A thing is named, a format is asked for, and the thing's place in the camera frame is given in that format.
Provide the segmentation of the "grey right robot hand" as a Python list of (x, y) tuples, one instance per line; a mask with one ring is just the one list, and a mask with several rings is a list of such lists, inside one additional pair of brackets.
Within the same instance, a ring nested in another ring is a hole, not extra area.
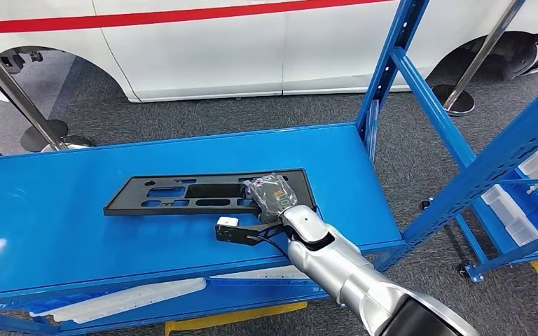
[(287, 209), (298, 205), (298, 198), (293, 188), (283, 176), (276, 173), (246, 180), (243, 183), (247, 194), (261, 210), (258, 217), (262, 223), (276, 223)]

